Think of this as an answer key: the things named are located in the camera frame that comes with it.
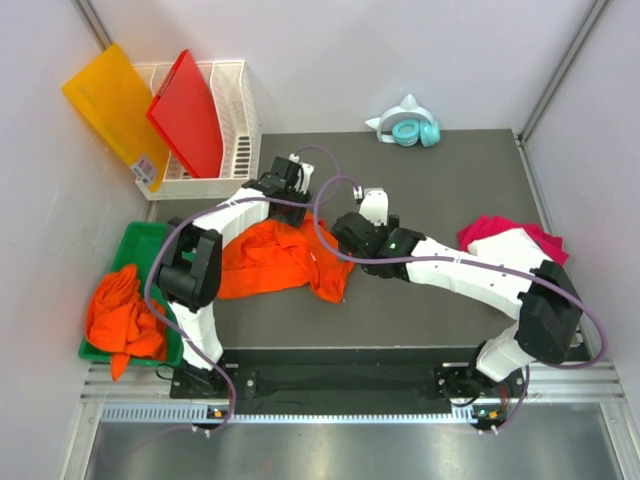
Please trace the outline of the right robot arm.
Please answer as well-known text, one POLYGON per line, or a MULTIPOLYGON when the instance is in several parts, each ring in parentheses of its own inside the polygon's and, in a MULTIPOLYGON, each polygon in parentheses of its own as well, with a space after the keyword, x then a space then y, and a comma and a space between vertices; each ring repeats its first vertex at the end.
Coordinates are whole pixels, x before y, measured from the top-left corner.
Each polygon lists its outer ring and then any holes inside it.
POLYGON ((484 238, 469 253, 398 224, 375 225, 355 212, 341 216, 331 233, 340 252, 364 259, 370 275, 443 288, 513 320, 474 354, 466 372, 474 393, 492 394, 534 361, 567 360, 581 317, 573 303, 578 295, 563 266, 535 247, 524 230, 484 238))

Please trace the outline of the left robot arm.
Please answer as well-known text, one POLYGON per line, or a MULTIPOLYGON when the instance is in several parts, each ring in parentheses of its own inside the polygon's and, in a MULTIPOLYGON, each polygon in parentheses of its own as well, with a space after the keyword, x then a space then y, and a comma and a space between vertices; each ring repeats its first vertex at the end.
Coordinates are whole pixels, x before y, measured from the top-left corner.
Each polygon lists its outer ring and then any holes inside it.
POLYGON ((223 354, 213 302, 222 281, 224 248, 250 227, 267 219, 300 227, 314 167, 292 155, 277 157, 271 169, 245 182, 228 200, 189 222, 167 224, 156 269, 150 275, 173 313, 183 344, 180 369, 205 396, 226 387, 227 374, 216 366, 223 354))

